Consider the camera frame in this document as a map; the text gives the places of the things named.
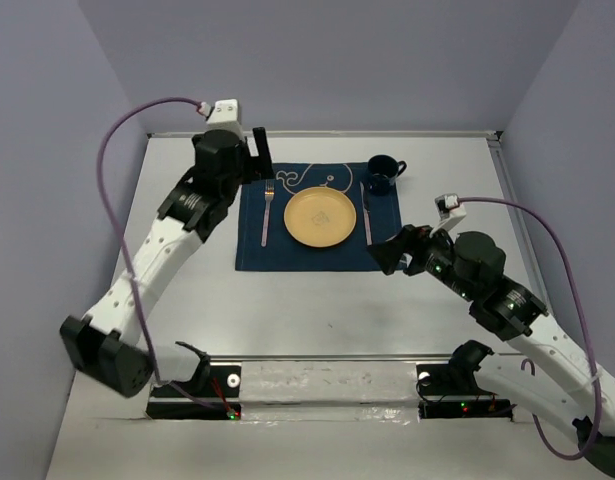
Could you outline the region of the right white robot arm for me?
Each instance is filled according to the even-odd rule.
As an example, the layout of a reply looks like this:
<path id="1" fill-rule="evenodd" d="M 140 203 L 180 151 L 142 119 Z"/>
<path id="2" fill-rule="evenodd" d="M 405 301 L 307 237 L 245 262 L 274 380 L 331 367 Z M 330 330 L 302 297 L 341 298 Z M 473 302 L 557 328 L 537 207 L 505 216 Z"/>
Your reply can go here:
<path id="1" fill-rule="evenodd" d="M 456 238 L 407 225 L 369 246 L 386 275 L 428 273 L 469 305 L 476 323 L 524 355 L 519 367 L 475 340 L 447 364 L 457 391 L 474 388 L 507 397 L 576 442 L 585 460 L 615 479 L 615 378 L 590 361 L 546 305 L 504 273 L 506 254 L 493 239 L 470 231 Z"/>

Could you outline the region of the yellow plate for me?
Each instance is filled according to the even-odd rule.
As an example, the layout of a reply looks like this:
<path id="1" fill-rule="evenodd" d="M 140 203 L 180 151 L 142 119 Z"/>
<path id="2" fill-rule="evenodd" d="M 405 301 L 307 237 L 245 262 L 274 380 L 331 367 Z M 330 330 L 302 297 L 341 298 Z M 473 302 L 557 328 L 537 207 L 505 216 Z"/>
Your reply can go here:
<path id="1" fill-rule="evenodd" d="M 345 241 L 357 221 L 353 202 L 328 187 L 311 187 L 295 194 L 283 214 L 289 235 L 311 248 L 329 248 Z"/>

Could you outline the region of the knife with pink handle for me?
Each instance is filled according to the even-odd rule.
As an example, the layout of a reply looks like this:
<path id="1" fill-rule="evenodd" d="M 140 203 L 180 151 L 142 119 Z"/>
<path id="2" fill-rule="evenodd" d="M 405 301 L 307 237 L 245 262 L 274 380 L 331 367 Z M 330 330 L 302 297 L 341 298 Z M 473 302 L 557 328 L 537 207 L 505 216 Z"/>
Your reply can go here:
<path id="1" fill-rule="evenodd" d="M 364 222 L 364 230 L 365 230 L 365 238 L 366 245 L 372 245 L 372 232 L 371 232 L 371 221 L 370 221 L 370 212 L 369 212 L 369 204 L 366 196 L 366 189 L 364 182 L 361 181 L 359 183 L 360 187 L 360 196 L 362 202 L 362 212 L 363 212 L 363 222 Z"/>

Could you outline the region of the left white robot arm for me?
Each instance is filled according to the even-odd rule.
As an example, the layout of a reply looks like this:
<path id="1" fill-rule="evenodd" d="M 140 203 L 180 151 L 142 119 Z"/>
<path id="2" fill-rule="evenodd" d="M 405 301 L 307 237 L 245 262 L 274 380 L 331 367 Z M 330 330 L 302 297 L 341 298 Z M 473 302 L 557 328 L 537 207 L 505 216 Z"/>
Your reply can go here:
<path id="1" fill-rule="evenodd" d="M 273 176 L 267 132 L 253 130 L 257 152 L 223 130 L 192 138 L 194 163 L 159 206 L 136 254 L 121 250 L 125 269 L 82 317 L 67 317 L 60 337 L 74 368 L 125 398 L 147 384 L 184 396 L 202 392 L 210 357 L 177 341 L 154 345 L 147 318 L 182 265 L 226 218 L 240 187 Z"/>

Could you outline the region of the fork with pink handle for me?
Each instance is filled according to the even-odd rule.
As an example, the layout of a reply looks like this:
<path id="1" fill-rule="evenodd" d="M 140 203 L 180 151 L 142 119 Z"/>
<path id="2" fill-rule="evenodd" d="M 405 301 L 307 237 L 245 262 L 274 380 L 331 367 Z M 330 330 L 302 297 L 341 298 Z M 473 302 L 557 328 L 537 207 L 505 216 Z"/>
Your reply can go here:
<path id="1" fill-rule="evenodd" d="M 262 224 L 261 243 L 260 243 L 260 245 L 263 248 L 267 246 L 269 217 L 270 217 L 271 203 L 274 199 L 274 196 L 275 196 L 275 180 L 268 179 L 265 181 L 265 188 L 264 188 L 265 209 L 263 213 L 263 224 Z"/>

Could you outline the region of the dark blue cloth placemat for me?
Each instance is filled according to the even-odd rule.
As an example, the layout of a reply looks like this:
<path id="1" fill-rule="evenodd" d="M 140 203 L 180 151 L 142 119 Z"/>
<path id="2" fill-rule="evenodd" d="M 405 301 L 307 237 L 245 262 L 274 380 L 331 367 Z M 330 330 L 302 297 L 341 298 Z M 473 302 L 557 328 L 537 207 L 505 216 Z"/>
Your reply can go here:
<path id="1" fill-rule="evenodd" d="M 265 182 L 247 184 L 241 189 L 235 269 L 249 272 L 369 272 L 379 269 L 367 252 L 362 206 L 369 206 L 371 240 L 382 243 L 402 228 L 398 193 L 376 196 L 361 194 L 366 182 L 367 164 L 354 163 L 276 163 L 274 198 L 271 202 L 267 245 L 262 246 L 265 211 Z M 310 187 L 326 186 L 343 192 L 353 203 L 357 223 L 342 243 L 313 248 L 295 240 L 284 224 L 284 210 L 290 198 Z"/>

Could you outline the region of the dark blue cup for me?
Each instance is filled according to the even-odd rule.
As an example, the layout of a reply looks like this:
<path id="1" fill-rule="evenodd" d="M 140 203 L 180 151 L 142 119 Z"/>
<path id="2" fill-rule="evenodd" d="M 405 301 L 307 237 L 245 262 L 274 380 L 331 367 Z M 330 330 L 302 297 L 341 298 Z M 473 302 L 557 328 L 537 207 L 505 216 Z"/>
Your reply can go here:
<path id="1" fill-rule="evenodd" d="M 376 155 L 367 162 L 365 184 L 373 195 L 388 195 L 396 180 L 407 169 L 407 163 L 388 155 Z"/>

